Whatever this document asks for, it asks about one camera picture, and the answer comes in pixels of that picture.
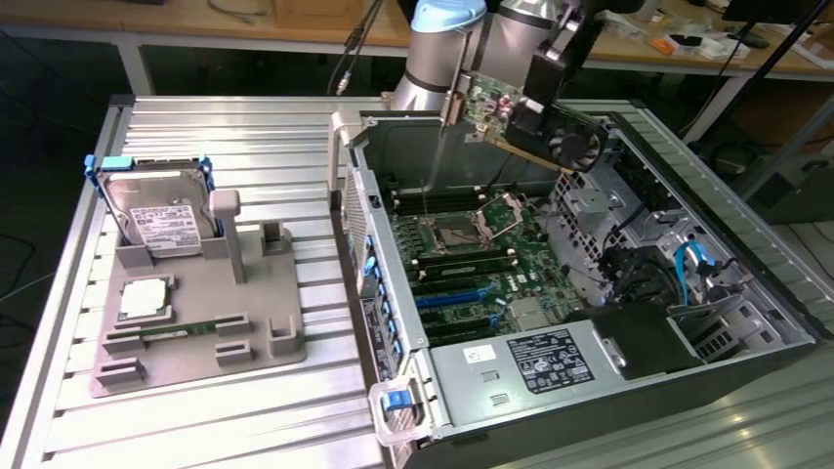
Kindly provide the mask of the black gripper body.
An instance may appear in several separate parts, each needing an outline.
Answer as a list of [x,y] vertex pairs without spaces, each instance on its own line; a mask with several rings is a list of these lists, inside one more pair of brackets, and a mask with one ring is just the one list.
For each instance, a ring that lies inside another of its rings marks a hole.
[[558,2],[559,22],[592,22],[603,11],[616,14],[635,13],[643,6],[643,0],[563,0]]

